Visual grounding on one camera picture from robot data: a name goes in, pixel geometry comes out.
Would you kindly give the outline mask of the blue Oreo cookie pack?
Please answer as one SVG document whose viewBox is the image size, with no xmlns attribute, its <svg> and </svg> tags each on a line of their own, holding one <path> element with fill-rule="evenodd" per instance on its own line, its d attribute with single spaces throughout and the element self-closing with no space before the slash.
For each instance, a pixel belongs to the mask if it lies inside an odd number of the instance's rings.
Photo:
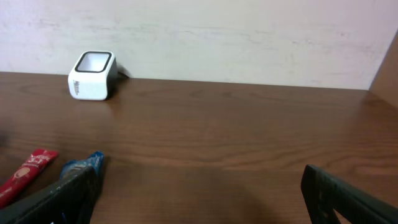
<svg viewBox="0 0 398 224">
<path fill-rule="evenodd" d="M 105 156 L 101 151 L 96 151 L 86 159 L 68 161 L 62 167 L 60 179 L 63 179 L 72 172 L 82 170 L 86 167 L 94 168 L 97 177 L 100 178 L 104 158 Z"/>
</svg>

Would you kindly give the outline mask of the red Nescafe coffee stick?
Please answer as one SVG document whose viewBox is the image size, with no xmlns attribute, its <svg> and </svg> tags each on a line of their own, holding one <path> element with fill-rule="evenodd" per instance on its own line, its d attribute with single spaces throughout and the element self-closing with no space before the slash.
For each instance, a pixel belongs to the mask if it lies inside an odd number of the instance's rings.
<svg viewBox="0 0 398 224">
<path fill-rule="evenodd" d="M 58 156 L 56 151 L 36 149 L 1 186 L 1 208 L 12 201 Z"/>
</svg>

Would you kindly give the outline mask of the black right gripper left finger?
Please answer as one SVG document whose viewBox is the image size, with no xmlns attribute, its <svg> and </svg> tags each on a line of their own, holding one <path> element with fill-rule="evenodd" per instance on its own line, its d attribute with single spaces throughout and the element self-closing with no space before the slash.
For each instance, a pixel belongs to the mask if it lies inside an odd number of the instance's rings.
<svg viewBox="0 0 398 224">
<path fill-rule="evenodd" d="M 1 209 L 1 223 L 89 223 L 100 183 L 92 166 Z"/>
</svg>

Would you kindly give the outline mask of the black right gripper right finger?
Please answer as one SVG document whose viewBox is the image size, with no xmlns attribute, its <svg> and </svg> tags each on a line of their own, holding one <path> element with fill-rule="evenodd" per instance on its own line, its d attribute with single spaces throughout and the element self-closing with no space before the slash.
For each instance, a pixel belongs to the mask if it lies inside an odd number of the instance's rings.
<svg viewBox="0 0 398 224">
<path fill-rule="evenodd" d="M 321 168 L 305 166 L 301 191 L 312 223 L 397 223 L 397 208 L 363 192 Z"/>
</svg>

